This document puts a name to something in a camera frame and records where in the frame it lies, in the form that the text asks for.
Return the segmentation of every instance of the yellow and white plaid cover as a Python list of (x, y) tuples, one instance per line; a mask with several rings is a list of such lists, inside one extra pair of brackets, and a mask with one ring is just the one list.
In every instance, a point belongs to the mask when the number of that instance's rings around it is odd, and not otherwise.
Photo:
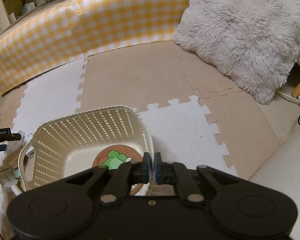
[(0, 94), (99, 52), (171, 40), (189, 0), (66, 0), (0, 36)]

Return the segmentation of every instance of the white cable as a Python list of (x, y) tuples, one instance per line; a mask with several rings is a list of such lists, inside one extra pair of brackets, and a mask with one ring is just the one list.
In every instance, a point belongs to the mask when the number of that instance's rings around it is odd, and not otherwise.
[(285, 98), (285, 99), (287, 99), (289, 101), (292, 101), (293, 103), (296, 103), (296, 104), (300, 105), (300, 100), (299, 99), (296, 99), (296, 98), (294, 98), (292, 96), (289, 96), (289, 95), (287, 95), (287, 94), (285, 94), (285, 93), (283, 93), (283, 92), (281, 92), (279, 90), (276, 90), (276, 93), (278, 95), (280, 95), (281, 97), (283, 97), (283, 98)]

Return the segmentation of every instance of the cartoon print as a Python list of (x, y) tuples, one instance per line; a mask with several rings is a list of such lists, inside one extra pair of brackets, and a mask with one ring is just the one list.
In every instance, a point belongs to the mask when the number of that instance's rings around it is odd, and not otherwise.
[(100, 163), (99, 165), (107, 165), (109, 170), (117, 169), (120, 164), (125, 162), (133, 161), (132, 158), (127, 158), (126, 155), (119, 153), (115, 150), (111, 150), (108, 154), (108, 159), (104, 163)]

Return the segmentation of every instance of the metal rivet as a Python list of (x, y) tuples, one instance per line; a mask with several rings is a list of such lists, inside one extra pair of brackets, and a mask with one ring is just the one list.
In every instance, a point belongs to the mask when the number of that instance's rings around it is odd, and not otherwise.
[(149, 201), (148, 201), (148, 204), (149, 204), (149, 205), (155, 205), (156, 203), (157, 203), (157, 202), (156, 202), (155, 200), (149, 200)]
[(100, 200), (104, 203), (112, 203), (114, 201), (116, 201), (116, 197), (115, 195), (112, 194), (106, 194), (100, 197)]
[(190, 194), (188, 196), (188, 200), (191, 202), (201, 202), (204, 199), (204, 197), (200, 194)]

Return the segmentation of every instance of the checkered tablecloth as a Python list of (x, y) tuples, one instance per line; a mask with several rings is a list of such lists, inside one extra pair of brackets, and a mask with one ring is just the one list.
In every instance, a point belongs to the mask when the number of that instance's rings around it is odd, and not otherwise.
[(188, 2), (66, 0), (30, 14), (0, 36), (0, 94), (86, 56), (171, 40)]

